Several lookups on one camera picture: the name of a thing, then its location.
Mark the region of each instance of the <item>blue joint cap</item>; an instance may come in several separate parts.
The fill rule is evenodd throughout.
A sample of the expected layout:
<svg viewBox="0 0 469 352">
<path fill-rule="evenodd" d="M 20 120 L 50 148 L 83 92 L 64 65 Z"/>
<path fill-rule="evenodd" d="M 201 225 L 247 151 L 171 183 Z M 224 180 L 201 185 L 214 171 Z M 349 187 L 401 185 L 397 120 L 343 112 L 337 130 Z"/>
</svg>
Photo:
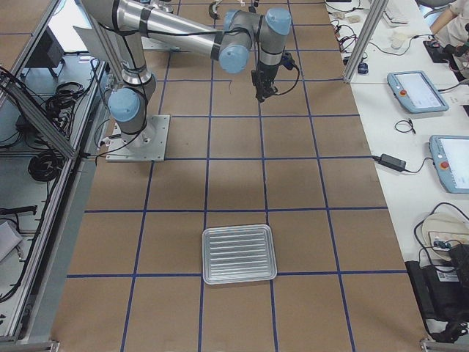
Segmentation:
<svg viewBox="0 0 469 352">
<path fill-rule="evenodd" d="M 238 11 L 240 11 L 240 10 L 228 10 L 228 12 L 226 12 L 225 21 L 223 22 L 223 30 L 224 31 L 229 30 L 229 27 L 231 26 L 231 24 L 233 22 L 233 18 L 235 17 L 236 12 L 238 12 Z"/>
<path fill-rule="evenodd" d="M 140 99 L 133 90 L 121 88 L 111 94 L 109 110 L 118 122 L 131 121 L 139 112 Z"/>
<path fill-rule="evenodd" d="M 265 15 L 267 25 L 276 33 L 287 35 L 292 24 L 292 15 L 286 9 L 274 7 L 267 11 Z"/>
<path fill-rule="evenodd" d="M 221 68 L 227 73 L 241 72 L 248 64 L 248 60 L 249 50 L 239 44 L 227 46 L 218 56 Z"/>
</svg>

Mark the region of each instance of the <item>silver metal tray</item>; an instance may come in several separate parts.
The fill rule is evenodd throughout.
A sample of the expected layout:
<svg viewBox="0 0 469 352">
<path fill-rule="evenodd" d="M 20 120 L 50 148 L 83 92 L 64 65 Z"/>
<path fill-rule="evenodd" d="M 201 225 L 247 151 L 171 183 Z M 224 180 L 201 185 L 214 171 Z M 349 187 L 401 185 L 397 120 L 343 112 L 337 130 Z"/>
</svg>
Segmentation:
<svg viewBox="0 0 469 352">
<path fill-rule="evenodd" d="M 209 285 L 271 280 L 277 276 L 272 230 L 264 224 L 206 229 L 202 262 Z"/>
</svg>

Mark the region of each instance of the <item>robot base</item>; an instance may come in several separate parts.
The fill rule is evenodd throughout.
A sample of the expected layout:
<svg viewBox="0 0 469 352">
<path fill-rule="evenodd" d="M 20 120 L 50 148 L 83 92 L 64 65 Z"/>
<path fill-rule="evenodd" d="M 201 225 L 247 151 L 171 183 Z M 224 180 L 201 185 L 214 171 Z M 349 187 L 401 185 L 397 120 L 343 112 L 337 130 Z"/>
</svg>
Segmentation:
<svg viewBox="0 0 469 352">
<path fill-rule="evenodd" d="M 126 147 L 111 152 L 106 156 L 109 162 L 134 162 L 134 161 L 164 161 L 166 151 L 166 140 L 168 139 L 169 115 L 154 115 L 148 117 L 148 123 L 151 123 L 156 130 L 155 138 L 145 148 L 139 150 L 129 150 Z M 120 128 L 116 124 L 113 134 L 120 133 Z M 120 148 L 124 142 L 121 138 L 112 139 L 108 150 Z"/>
</svg>

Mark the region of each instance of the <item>tablet screen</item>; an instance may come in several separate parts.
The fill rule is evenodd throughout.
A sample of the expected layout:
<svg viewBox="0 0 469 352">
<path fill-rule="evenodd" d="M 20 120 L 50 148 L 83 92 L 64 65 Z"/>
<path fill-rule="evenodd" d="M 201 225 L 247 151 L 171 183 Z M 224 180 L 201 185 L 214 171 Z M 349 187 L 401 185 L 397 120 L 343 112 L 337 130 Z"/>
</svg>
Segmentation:
<svg viewBox="0 0 469 352">
<path fill-rule="evenodd" d="M 469 139 L 442 138 L 456 188 L 469 188 Z"/>
<path fill-rule="evenodd" d="M 443 106 L 435 91 L 420 73 L 396 75 L 399 83 L 407 91 L 412 104 L 417 109 L 437 108 Z"/>
</svg>

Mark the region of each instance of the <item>tablet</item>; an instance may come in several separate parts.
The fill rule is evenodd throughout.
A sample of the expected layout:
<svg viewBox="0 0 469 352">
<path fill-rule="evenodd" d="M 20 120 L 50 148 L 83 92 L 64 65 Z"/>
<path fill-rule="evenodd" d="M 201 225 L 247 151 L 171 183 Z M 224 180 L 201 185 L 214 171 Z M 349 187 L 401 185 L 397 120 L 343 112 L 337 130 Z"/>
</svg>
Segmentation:
<svg viewBox="0 0 469 352">
<path fill-rule="evenodd" d="M 469 194 L 469 136 L 431 136 L 430 152 L 443 187 Z"/>
<path fill-rule="evenodd" d="M 424 71 L 389 73 L 388 84 L 400 104 L 412 114 L 449 109 Z"/>
</svg>

